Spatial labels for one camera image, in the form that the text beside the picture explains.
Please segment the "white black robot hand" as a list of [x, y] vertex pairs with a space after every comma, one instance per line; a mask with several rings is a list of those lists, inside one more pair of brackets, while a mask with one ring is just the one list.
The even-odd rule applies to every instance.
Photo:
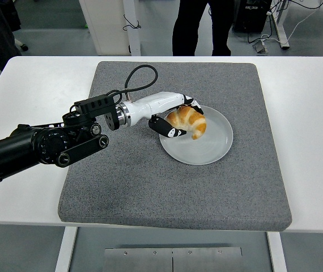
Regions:
[[201, 106], [193, 98], [180, 93], [159, 92], [135, 102], [126, 101], [122, 110], [127, 126], [134, 126], [146, 118], [152, 130], [168, 138], [191, 132], [192, 139], [196, 140], [207, 128]]

